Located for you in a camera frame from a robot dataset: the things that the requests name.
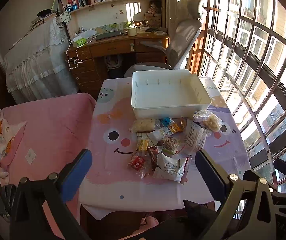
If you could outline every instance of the floor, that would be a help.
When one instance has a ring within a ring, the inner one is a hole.
[[[215,210],[214,202],[206,205],[208,208]],[[146,212],[117,211],[97,221],[81,205],[81,226],[92,240],[117,240],[129,236],[139,229],[141,219],[145,214]],[[160,223],[173,217],[185,215],[184,209],[153,212],[153,217]]]

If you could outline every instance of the cartoon mouth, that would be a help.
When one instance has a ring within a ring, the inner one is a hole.
[[[217,145],[217,146],[214,145],[214,147],[216,147],[216,148],[221,148],[221,147],[227,145],[228,143],[231,143],[231,142],[229,142],[228,140],[225,140],[225,143],[223,143],[222,145]]]
[[[120,152],[118,148],[117,148],[114,152],[115,152],[115,153],[118,152],[118,153],[120,153],[120,154],[132,154],[132,153],[133,153],[133,152],[129,152],[129,153]]]

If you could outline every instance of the white wall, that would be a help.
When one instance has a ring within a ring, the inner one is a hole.
[[[38,12],[51,9],[54,0],[9,0],[0,11],[0,57],[29,30]]]
[[[90,7],[89,10],[82,10],[77,13],[77,21],[79,26],[83,26],[85,30],[128,20],[144,20],[144,13],[149,8],[150,0],[124,0],[115,1]]]

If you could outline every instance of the desk drawer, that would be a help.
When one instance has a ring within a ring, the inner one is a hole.
[[[136,52],[150,52],[150,51],[160,51],[159,49],[147,47],[140,44],[141,41],[152,41],[152,42],[162,42],[162,46],[166,48],[167,38],[158,38],[158,39],[137,39],[135,40],[135,51]]]
[[[76,82],[78,84],[95,81],[95,80],[99,82],[99,76],[95,70],[73,74],[73,76],[75,77]]]
[[[81,92],[90,94],[95,100],[99,96],[101,90],[101,83],[99,81],[92,81],[79,84]]]
[[[91,53],[93,57],[103,57],[107,55],[130,53],[134,51],[134,40],[113,41],[91,46]]]
[[[69,50],[67,52],[70,58],[76,57],[76,50]],[[90,48],[89,47],[81,47],[77,50],[77,58],[84,60],[92,58]]]
[[[95,64],[93,59],[87,59],[83,63],[78,63],[78,67],[73,64],[73,62],[70,62],[70,66],[74,67],[71,69],[72,74],[87,72],[90,70],[95,70]]]
[[[139,62],[161,62],[166,63],[166,56],[163,52],[139,52],[135,53],[136,63]]]

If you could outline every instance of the gray mesh chair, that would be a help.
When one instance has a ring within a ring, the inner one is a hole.
[[[175,30],[174,37],[167,48],[162,47],[161,42],[141,41],[141,44],[157,48],[166,55],[167,64],[160,62],[138,63],[131,66],[124,77],[131,77],[135,71],[157,69],[184,69],[187,54],[191,50],[195,40],[202,30],[202,21],[207,12],[203,8],[204,0],[189,0],[187,9],[193,19],[180,22]]]

